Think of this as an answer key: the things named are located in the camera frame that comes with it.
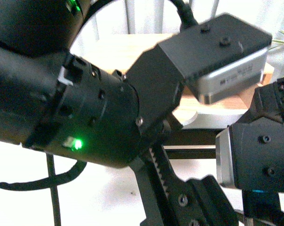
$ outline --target white floor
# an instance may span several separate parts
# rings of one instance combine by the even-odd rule
[[[74,160],[55,157],[56,172],[70,169]],[[188,178],[216,176],[215,160],[172,160],[176,174]],[[46,155],[0,143],[0,181],[22,182],[47,176]],[[145,219],[134,173],[88,164],[74,181],[59,186],[63,226],[139,226]],[[235,209],[242,209],[241,192],[224,189]],[[284,210],[284,194],[280,195]],[[50,190],[0,190],[0,226],[53,225]]]

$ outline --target black cable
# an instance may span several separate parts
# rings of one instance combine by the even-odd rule
[[[86,165],[87,165],[86,162],[77,161],[75,165],[68,172],[25,183],[9,184],[6,182],[0,182],[0,188],[10,191],[34,191],[34,190],[51,188],[54,186],[66,184],[77,178],[84,170]]]
[[[55,166],[54,166],[54,158],[51,154],[46,154],[47,158],[47,168],[48,168],[48,176],[55,176]],[[58,199],[58,190],[57,186],[50,188],[51,192],[51,201],[52,201],[52,209],[53,209],[53,219],[54,226],[61,226],[61,211],[59,207],[59,199]]]
[[[86,24],[86,22],[102,7],[108,5],[109,3],[113,2],[114,0],[98,0],[91,5],[89,8],[87,15],[84,19],[84,22],[81,28]],[[185,4],[183,0],[170,0],[178,9],[178,14],[181,18],[181,30],[187,29],[188,27],[197,25],[197,21],[195,20],[191,7],[189,4]]]

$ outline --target black plastic casing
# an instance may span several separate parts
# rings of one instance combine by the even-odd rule
[[[90,1],[78,0],[79,11],[69,11],[67,1],[0,1],[0,45],[32,57],[68,50]]]
[[[80,79],[66,86],[57,80],[65,58],[61,52],[33,59],[0,47],[0,141],[115,168],[128,166],[151,144],[135,124],[135,90],[118,75],[78,57]],[[62,96],[55,100],[58,90]],[[80,139],[82,148],[63,146],[68,137]]]

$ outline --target black cylindrical motor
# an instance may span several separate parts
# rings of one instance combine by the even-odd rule
[[[0,1],[0,45],[32,57],[68,50],[89,6],[89,0]]]

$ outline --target robotic arm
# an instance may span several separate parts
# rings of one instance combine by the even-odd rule
[[[129,165],[147,215],[142,225],[237,225],[214,178],[179,180],[162,142],[181,128],[172,110],[184,85],[210,104],[259,82],[271,36],[222,15],[184,26],[126,74],[110,75],[68,51],[89,7],[87,0],[0,4],[0,141]]]

